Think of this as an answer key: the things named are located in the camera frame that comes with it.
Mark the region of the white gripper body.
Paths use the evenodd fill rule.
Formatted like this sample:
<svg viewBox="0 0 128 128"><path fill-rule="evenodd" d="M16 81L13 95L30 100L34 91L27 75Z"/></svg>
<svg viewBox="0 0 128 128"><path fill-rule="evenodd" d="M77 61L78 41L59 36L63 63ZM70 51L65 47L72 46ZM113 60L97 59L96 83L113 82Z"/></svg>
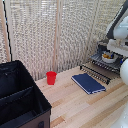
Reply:
<svg viewBox="0 0 128 128"><path fill-rule="evenodd" d="M107 49L125 57L128 57L128 40L110 39L107 44Z"/></svg>

